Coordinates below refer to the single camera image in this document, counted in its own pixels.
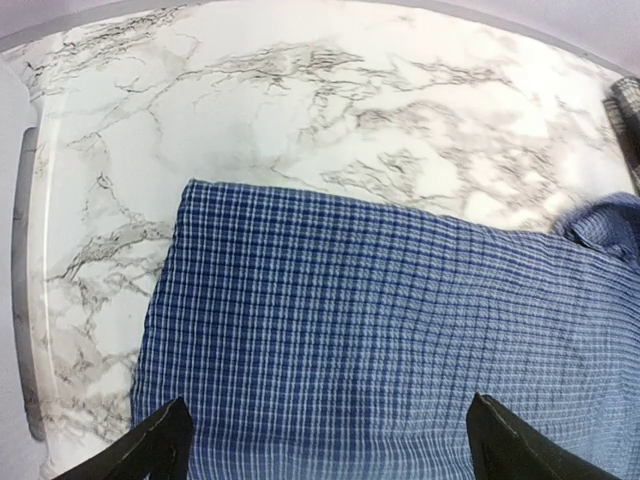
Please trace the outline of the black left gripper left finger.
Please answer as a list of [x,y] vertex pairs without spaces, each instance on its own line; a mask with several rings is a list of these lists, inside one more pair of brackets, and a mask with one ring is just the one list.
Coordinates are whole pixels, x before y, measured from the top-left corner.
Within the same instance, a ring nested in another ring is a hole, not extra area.
[[178,397],[56,480],[185,480],[193,438],[192,417]]

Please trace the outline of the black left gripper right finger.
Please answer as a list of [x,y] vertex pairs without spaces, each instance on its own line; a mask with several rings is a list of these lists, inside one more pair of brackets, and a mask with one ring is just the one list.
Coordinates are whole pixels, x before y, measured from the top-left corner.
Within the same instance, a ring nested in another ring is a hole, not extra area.
[[612,479],[561,448],[489,395],[475,394],[466,415],[477,479]]

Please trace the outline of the blue checked shirt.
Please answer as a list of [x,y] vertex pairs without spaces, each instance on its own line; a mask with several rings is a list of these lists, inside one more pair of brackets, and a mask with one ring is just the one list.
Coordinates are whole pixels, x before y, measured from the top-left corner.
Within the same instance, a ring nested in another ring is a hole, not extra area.
[[182,398],[193,479],[469,479],[486,393],[639,475],[639,201],[549,233],[191,181],[151,297],[134,422]]

